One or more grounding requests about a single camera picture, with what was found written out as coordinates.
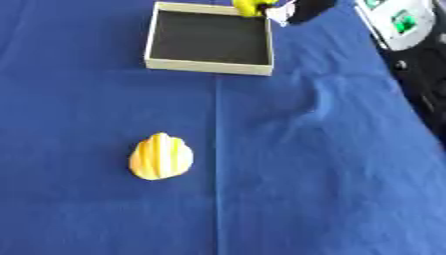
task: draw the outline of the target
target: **white robot part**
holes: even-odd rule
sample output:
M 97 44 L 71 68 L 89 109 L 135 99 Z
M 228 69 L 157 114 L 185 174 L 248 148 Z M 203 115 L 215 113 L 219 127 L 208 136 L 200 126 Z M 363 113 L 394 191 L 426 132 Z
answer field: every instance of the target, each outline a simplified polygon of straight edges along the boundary
M 436 20 L 432 0 L 356 0 L 355 8 L 378 44 L 390 51 L 418 45 Z

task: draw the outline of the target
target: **electronic device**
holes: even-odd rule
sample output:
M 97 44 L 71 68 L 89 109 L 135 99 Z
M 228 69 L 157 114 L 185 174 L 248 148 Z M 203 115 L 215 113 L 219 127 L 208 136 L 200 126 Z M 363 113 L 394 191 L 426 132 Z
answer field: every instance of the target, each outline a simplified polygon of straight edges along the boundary
M 446 145 L 446 0 L 356 0 L 407 99 Z

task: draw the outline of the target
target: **blue fabric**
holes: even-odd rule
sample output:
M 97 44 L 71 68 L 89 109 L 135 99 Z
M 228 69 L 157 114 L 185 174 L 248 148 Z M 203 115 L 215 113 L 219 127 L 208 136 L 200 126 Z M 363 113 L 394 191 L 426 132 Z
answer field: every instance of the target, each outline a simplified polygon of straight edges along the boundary
M 446 254 L 444 151 L 349 1 L 269 78 L 145 69 L 152 6 L 0 2 L 0 254 Z M 140 180 L 159 131 L 195 163 Z

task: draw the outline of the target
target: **rectangular tray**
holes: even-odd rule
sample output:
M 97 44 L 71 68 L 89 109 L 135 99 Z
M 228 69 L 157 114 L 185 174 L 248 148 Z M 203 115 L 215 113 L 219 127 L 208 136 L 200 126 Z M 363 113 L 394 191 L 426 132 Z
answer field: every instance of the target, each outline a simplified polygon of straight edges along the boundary
M 152 69 L 269 76 L 270 22 L 229 6 L 156 2 L 145 62 Z

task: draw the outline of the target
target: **yellow object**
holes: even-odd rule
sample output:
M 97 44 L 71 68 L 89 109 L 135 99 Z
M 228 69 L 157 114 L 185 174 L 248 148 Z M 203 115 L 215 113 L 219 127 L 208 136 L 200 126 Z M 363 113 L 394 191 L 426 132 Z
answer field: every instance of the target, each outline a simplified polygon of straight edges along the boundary
M 259 4 L 275 4 L 278 0 L 232 0 L 232 4 L 244 17 L 260 17 L 262 13 L 257 10 Z
M 159 133 L 142 141 L 130 158 L 130 169 L 138 177 L 159 180 L 189 170 L 193 152 L 180 138 Z

